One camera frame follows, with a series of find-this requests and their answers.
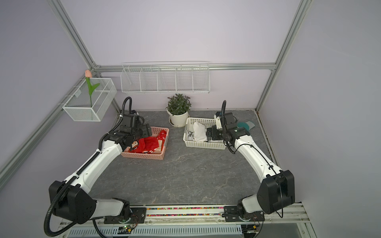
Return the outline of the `white sock two black stripes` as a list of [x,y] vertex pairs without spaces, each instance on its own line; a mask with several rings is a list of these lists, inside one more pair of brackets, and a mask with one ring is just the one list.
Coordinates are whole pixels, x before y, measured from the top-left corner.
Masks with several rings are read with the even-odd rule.
[[205,125],[203,125],[199,122],[195,122],[193,124],[193,139],[195,142],[207,141]]

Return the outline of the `plain red sock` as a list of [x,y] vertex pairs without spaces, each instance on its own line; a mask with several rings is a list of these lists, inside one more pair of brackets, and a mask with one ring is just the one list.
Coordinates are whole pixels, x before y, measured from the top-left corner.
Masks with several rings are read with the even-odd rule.
[[160,144],[158,142],[158,139],[155,137],[147,137],[147,138],[141,138],[138,141],[138,145],[134,147],[133,149],[130,149],[129,152],[131,153],[153,153],[157,149],[160,148]]

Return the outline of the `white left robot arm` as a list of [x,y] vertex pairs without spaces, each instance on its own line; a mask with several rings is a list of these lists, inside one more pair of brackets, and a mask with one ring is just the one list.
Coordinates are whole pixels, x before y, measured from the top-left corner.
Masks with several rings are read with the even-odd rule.
[[105,133],[95,153],[75,172],[63,181],[55,181],[49,187],[51,204],[44,219],[44,233],[56,237],[76,224],[97,219],[116,217],[124,222],[132,220],[130,203],[123,199],[95,199],[89,193],[104,170],[127,148],[136,150],[140,140],[152,135],[151,127],[135,110],[132,98],[122,104],[120,119]]

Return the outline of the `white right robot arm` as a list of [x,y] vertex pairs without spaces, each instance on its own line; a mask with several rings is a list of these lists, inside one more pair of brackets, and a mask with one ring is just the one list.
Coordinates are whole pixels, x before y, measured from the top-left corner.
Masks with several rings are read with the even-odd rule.
[[284,208],[295,203],[295,178],[289,170],[274,164],[257,146],[249,131],[239,127],[232,113],[226,113],[226,101],[215,114],[217,138],[232,154],[240,153],[248,161],[261,182],[258,191],[240,199],[236,216],[247,220],[257,212],[276,213],[284,217]]

